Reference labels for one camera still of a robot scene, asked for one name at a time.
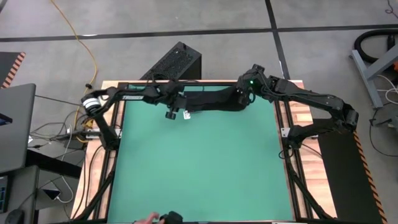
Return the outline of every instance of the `white cable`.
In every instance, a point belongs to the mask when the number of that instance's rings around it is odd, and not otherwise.
[[[381,77],[381,78],[383,78],[383,79],[385,79],[385,80],[387,80],[387,82],[390,83],[390,85],[392,86],[392,88],[389,89],[389,90],[378,90],[378,91],[385,91],[386,94],[384,94],[384,96],[386,97],[386,100],[387,100],[388,102],[390,102],[390,103],[393,103],[393,104],[398,105],[398,102],[392,101],[390,98],[388,98],[388,93],[389,93],[389,92],[395,91],[395,93],[398,94],[398,89],[394,86],[394,84],[392,84],[392,82],[391,82],[387,77],[385,77],[385,76],[383,76],[383,75],[377,75],[377,76],[378,76],[378,77]]]
[[[70,131],[69,141],[68,141],[67,147],[65,148],[65,152],[63,153],[63,156],[62,156],[62,158],[61,158],[61,161],[63,161],[63,158],[65,158],[65,154],[66,154],[67,151],[68,151],[70,141],[72,140],[72,126],[71,126],[70,124],[69,124],[69,131]],[[63,179],[63,181],[65,182],[65,184],[68,186],[68,188],[69,188],[70,193],[72,194],[72,196],[71,196],[70,199],[67,200],[67,201],[61,200],[59,196],[57,196],[56,199],[58,199],[61,203],[69,203],[69,202],[71,202],[71,201],[73,200],[73,198],[75,197],[75,195],[74,195],[74,193],[73,193],[73,190],[70,188],[68,182],[65,180],[65,178],[64,178],[63,176],[62,176],[62,179]]]

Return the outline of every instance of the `yellow extension cord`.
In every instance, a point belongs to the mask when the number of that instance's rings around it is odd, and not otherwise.
[[[76,40],[77,40],[82,46],[84,46],[84,48],[85,48],[85,49],[87,50],[87,52],[90,54],[91,59],[93,60],[93,63],[94,63],[94,75],[93,75],[93,78],[91,78],[91,81],[90,81],[90,85],[92,85],[93,82],[95,81],[95,78],[97,77],[97,74],[98,74],[97,63],[96,63],[96,61],[95,61],[94,55],[93,55],[93,53],[91,53],[91,51],[89,50],[89,48],[79,39],[79,37],[78,37],[77,34],[76,34],[75,29],[74,29],[73,26],[70,24],[69,20],[68,20],[67,17],[64,15],[64,13],[61,11],[61,9],[60,9],[60,8],[57,6],[57,4],[54,2],[54,0],[50,0],[50,1],[51,1],[51,3],[57,8],[58,12],[60,12],[60,14],[61,14],[61,16],[64,18],[64,20],[68,23],[68,25],[69,25],[69,27],[71,28],[73,34],[75,35]],[[85,91],[84,91],[83,94],[85,95],[85,94],[87,93],[87,91],[88,91],[88,88],[86,87],[86,89],[85,89]],[[79,110],[80,110],[80,106],[77,108],[76,113],[75,113],[74,128],[76,128],[76,125],[77,125],[77,116],[78,116]],[[86,141],[86,140],[81,140],[79,137],[76,137],[76,138],[77,138],[77,140],[79,140],[79,141],[82,142],[82,143],[87,143],[87,142],[88,142],[88,141]]]

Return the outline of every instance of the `gray concrete floor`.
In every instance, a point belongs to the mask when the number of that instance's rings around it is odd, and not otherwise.
[[[270,28],[263,0],[56,0],[78,34],[118,34],[197,29]],[[398,10],[396,0],[391,0]],[[384,12],[380,0],[271,0],[278,27],[356,26],[396,24]],[[373,114],[368,94],[348,58],[355,38],[366,30],[280,33],[291,79],[303,80],[307,89],[335,94],[360,113],[358,134],[387,219],[398,223],[398,165],[396,158],[377,153],[370,145],[369,121]],[[0,13],[1,37],[41,37],[72,35],[71,30],[49,0],[8,0]],[[182,41],[203,54],[203,79],[234,79],[258,63],[268,75],[282,76],[272,33],[189,35],[85,40],[99,66],[95,87],[103,80],[134,80],[144,74],[176,42]],[[379,56],[385,38],[364,43]],[[78,102],[93,74],[93,64],[85,49],[74,40],[45,42],[0,42],[0,51],[25,52],[26,58],[12,85],[35,83],[37,94]],[[382,80],[380,88],[389,88]],[[35,100],[32,129],[47,122],[63,121],[74,106],[48,100]],[[314,118],[325,117],[312,110]],[[55,132],[52,127],[44,132]],[[374,142],[389,154],[398,154],[396,133],[374,129]],[[40,151],[58,156],[64,148],[56,143]],[[78,162],[82,154],[70,154]],[[40,182],[53,174],[42,172]],[[77,181],[68,179],[76,189]],[[65,183],[56,183],[62,196],[70,197]],[[62,205],[42,210],[39,223],[66,220]],[[70,213],[72,204],[67,206]]]

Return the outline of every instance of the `gray metal stand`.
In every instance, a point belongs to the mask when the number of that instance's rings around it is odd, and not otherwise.
[[[373,106],[375,108],[382,108],[383,103],[381,101],[379,93],[377,92],[377,88],[374,85],[374,79],[378,74],[383,72],[386,68],[388,68],[390,65],[398,60],[398,45],[395,45],[393,48],[387,51],[381,58],[379,58],[379,60],[374,62],[369,67],[365,65],[357,50],[352,51],[352,56],[361,74],[363,82],[368,89],[368,93],[373,102]]]

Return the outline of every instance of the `green mat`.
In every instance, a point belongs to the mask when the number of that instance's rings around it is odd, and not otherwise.
[[[293,219],[272,104],[257,98],[244,111],[191,119],[180,111],[174,121],[166,111],[127,103],[109,223],[171,210],[186,222]]]

